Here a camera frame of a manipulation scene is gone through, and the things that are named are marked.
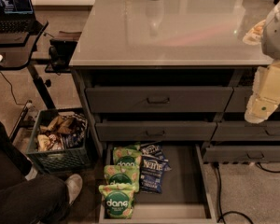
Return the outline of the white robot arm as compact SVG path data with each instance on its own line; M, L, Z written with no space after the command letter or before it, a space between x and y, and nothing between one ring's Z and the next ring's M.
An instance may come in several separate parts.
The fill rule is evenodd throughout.
M273 58L267 67L259 67L254 75L252 95L246 105L245 120L259 124L280 105L280 0L267 15L244 36L247 45L261 44L262 52Z

